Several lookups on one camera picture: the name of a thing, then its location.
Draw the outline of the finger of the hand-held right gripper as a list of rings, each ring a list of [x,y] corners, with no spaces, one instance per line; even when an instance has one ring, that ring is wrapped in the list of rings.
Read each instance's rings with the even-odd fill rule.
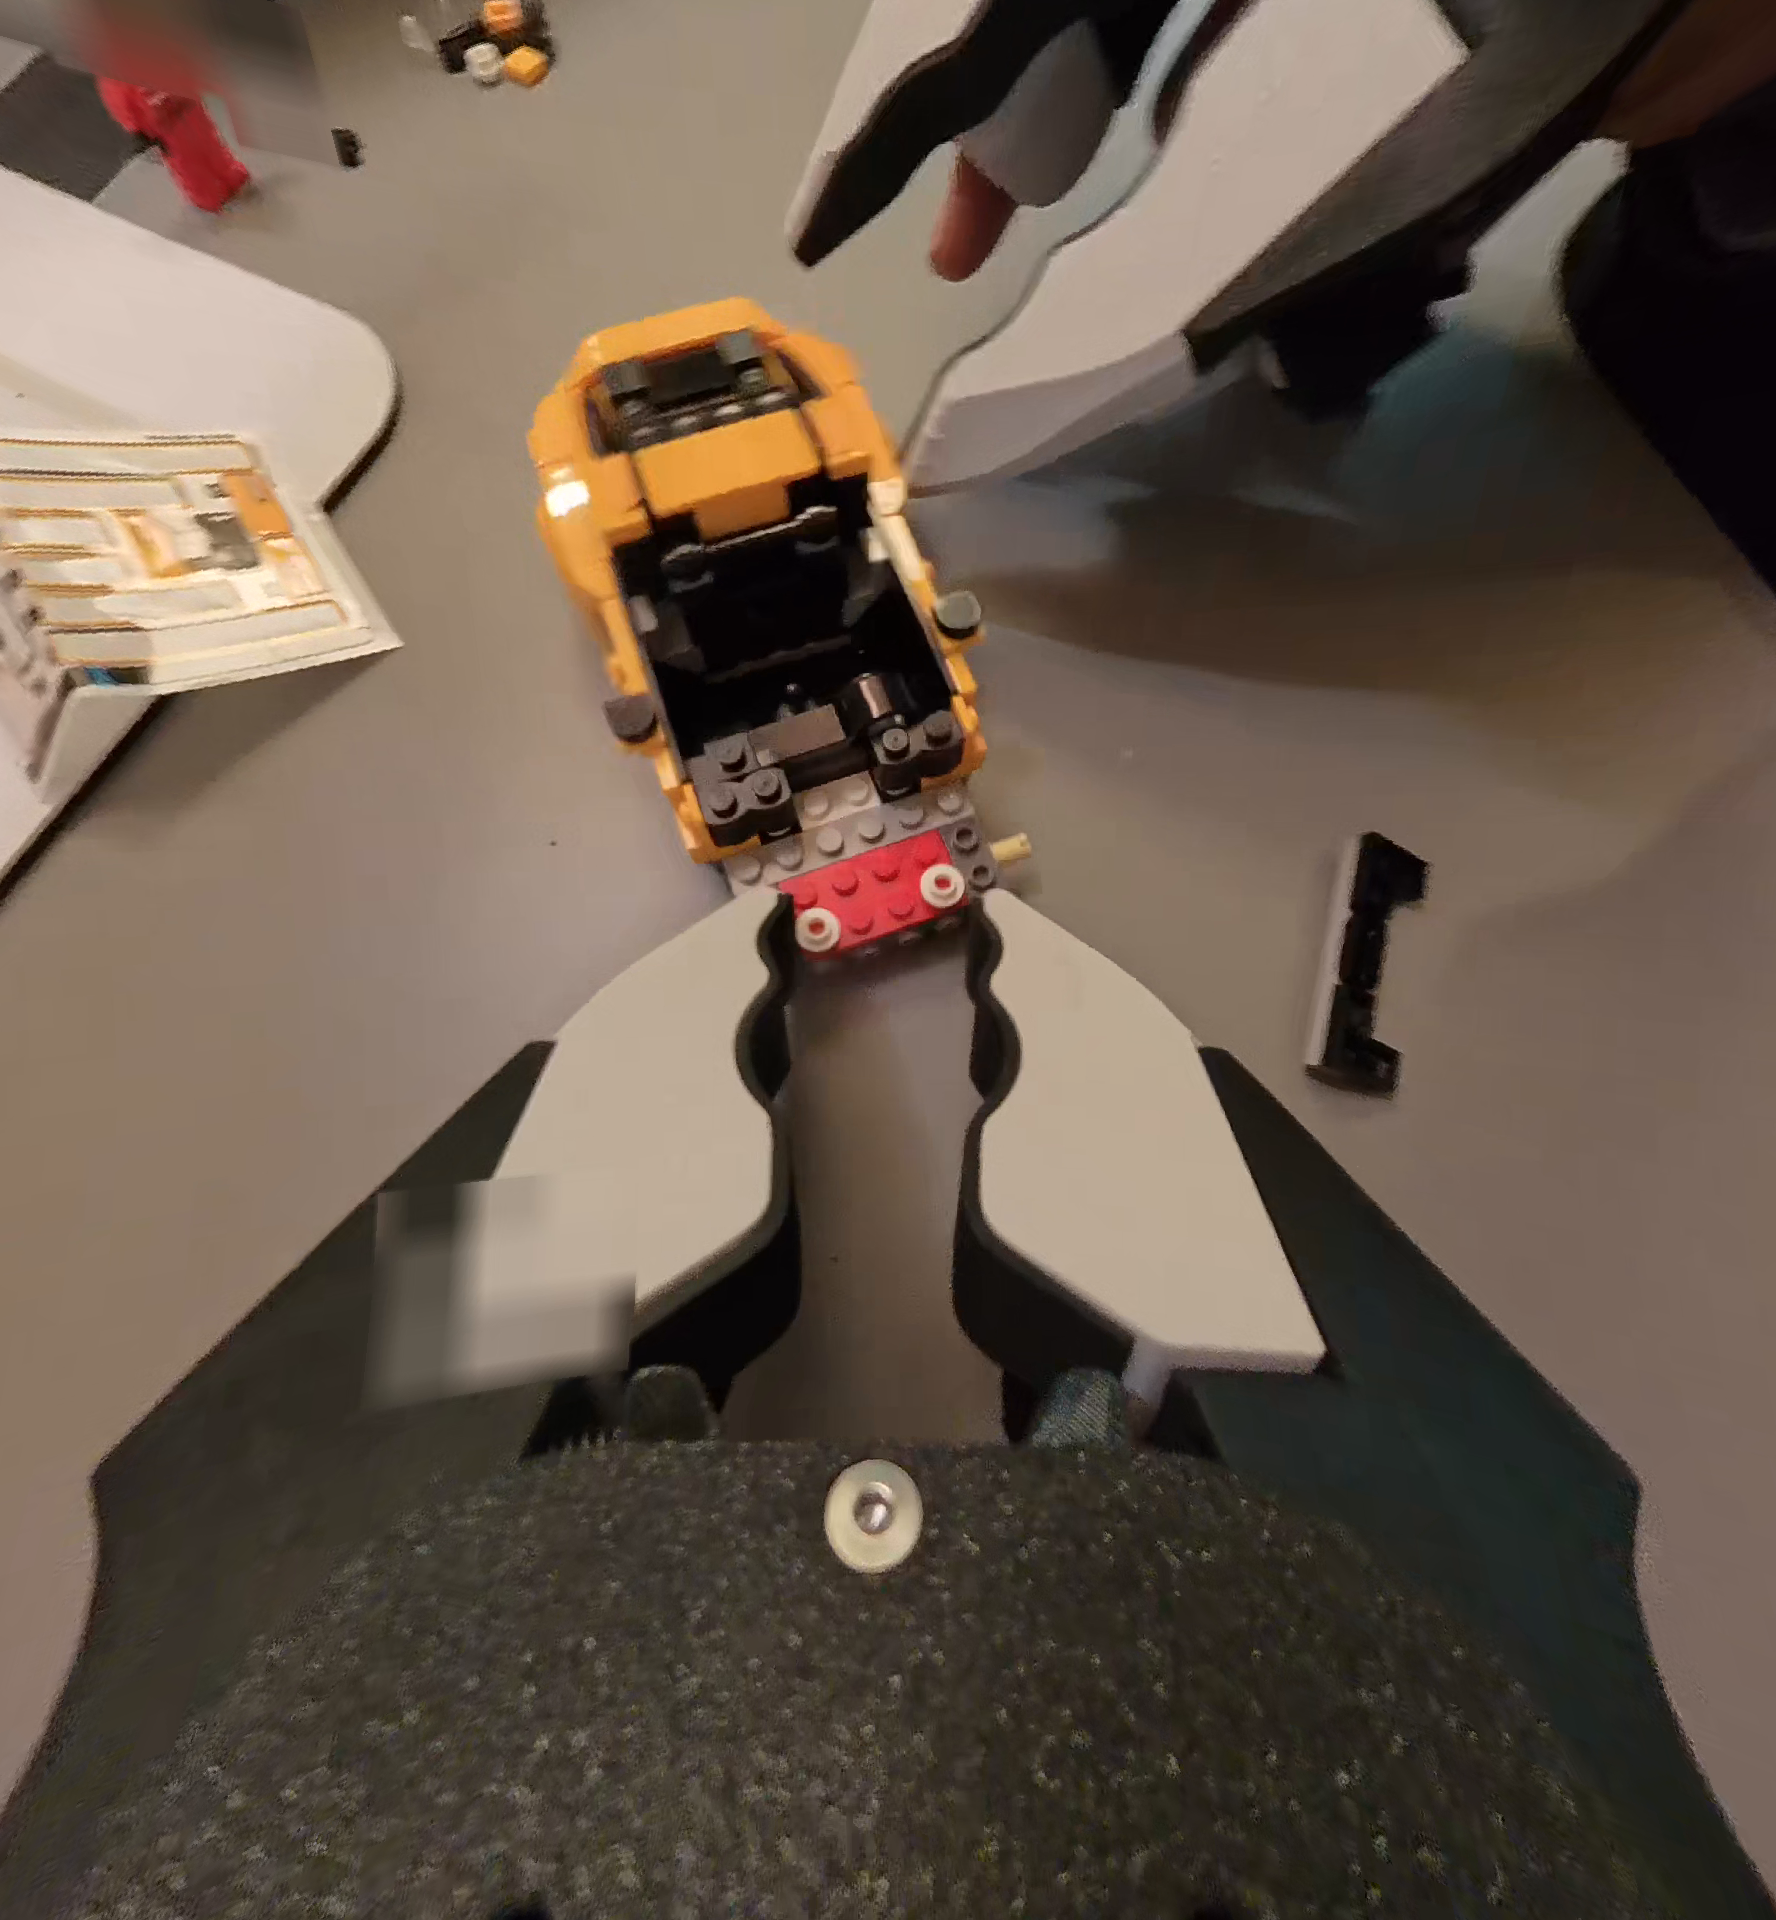
[[[785,239],[817,268],[870,226],[938,150],[1014,207],[1052,207],[1088,173],[1137,84],[1181,85],[1244,4],[870,4]]]
[[[1244,6],[1134,187],[946,364],[905,446],[907,488],[1014,476],[1187,396],[1194,316],[1465,59],[1436,4]]]

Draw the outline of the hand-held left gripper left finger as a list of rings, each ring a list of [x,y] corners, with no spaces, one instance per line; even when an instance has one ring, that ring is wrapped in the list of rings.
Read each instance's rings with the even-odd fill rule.
[[[500,1179],[539,1200],[550,1276],[628,1282],[633,1332],[785,1227],[794,956],[789,901],[729,901],[647,951],[564,1021],[506,1141]]]

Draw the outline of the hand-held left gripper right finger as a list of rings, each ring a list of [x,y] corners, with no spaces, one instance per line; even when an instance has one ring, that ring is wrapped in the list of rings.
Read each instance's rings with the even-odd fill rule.
[[[1006,1404],[1072,1369],[1314,1377],[1325,1334],[1186,1021],[1014,894],[978,901],[956,1321]]]

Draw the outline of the long grey lego plate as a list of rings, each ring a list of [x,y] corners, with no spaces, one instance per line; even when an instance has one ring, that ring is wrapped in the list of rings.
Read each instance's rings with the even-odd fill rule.
[[[1310,992],[1303,1068],[1307,1068],[1314,1044],[1323,1044],[1329,1034],[1339,1034],[1339,1027],[1335,1022],[1335,979],[1338,979],[1339,930],[1351,914],[1351,880],[1354,880],[1355,838],[1360,838],[1360,834],[1346,835],[1332,866],[1332,894],[1329,894],[1329,907],[1325,907],[1323,939],[1314,948],[1314,981]]]

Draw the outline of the yellow lego car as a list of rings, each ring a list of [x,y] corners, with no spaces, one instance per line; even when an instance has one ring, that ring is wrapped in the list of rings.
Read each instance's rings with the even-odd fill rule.
[[[829,967],[938,936],[1030,853],[973,803],[978,599],[905,515],[851,356],[747,298],[592,334],[529,436],[539,533],[683,853]]]

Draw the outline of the cluster of small lego pieces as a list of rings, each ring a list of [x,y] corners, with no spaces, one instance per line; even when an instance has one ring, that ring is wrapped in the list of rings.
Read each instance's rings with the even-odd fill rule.
[[[404,45],[447,75],[536,85],[552,71],[545,4],[398,4]]]

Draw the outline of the lego sticker sheet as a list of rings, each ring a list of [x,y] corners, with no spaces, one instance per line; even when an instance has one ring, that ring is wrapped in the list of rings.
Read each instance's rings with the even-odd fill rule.
[[[0,730],[42,803],[154,700],[393,649],[254,438],[0,433]]]

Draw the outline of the person's right hand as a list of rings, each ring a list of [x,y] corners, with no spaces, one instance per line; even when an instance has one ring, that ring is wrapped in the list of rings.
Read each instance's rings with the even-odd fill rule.
[[[942,284],[965,284],[998,252],[1016,199],[956,150],[942,204],[930,228],[929,268]]]

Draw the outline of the red plastic piece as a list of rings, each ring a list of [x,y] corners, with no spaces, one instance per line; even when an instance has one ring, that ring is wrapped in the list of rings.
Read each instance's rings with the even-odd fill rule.
[[[180,199],[195,209],[222,213],[252,192],[252,167],[236,155],[201,94],[113,75],[92,84],[112,120],[161,159]]]

